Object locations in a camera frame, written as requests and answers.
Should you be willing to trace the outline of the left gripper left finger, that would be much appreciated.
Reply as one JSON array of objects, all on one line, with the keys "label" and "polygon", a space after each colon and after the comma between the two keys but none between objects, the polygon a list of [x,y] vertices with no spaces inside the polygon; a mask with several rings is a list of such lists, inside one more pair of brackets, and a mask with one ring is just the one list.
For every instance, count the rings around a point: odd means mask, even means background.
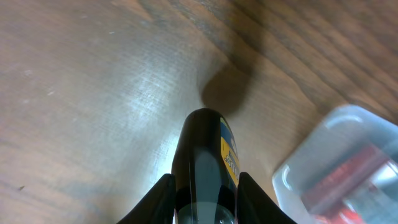
[{"label": "left gripper left finger", "polygon": [[164,174],[117,224],[172,224],[175,196],[175,177]]}]

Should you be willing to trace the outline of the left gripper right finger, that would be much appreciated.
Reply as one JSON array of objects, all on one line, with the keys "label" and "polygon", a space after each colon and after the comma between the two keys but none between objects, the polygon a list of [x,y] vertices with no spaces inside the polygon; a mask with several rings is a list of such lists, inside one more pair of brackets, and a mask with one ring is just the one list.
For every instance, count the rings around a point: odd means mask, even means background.
[{"label": "left gripper right finger", "polygon": [[239,176],[237,218],[239,224],[296,224],[247,172]]}]

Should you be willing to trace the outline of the dark bottle white cap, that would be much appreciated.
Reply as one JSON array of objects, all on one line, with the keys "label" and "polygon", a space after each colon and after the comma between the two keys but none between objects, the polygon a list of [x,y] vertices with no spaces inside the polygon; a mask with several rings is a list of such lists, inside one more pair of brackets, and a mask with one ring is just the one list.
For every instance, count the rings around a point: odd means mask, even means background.
[{"label": "dark bottle white cap", "polygon": [[235,223],[239,158],[224,116],[202,108],[186,118],[172,174],[177,223]]}]

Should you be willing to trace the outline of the red medicine box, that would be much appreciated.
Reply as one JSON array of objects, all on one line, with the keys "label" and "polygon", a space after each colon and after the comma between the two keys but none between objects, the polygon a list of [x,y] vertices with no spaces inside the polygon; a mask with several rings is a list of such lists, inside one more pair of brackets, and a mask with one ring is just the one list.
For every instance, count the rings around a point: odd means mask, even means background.
[{"label": "red medicine box", "polygon": [[397,143],[368,144],[305,171],[300,200],[315,223],[397,223]]}]

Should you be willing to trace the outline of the clear plastic container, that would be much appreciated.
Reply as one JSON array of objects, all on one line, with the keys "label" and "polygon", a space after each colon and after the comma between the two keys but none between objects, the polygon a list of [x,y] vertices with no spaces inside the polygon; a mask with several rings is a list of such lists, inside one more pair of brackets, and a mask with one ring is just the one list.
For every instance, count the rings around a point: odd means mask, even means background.
[{"label": "clear plastic container", "polygon": [[280,209],[297,223],[315,223],[300,200],[299,179],[311,167],[334,164],[368,144],[397,143],[397,125],[355,105],[330,112],[272,178]]}]

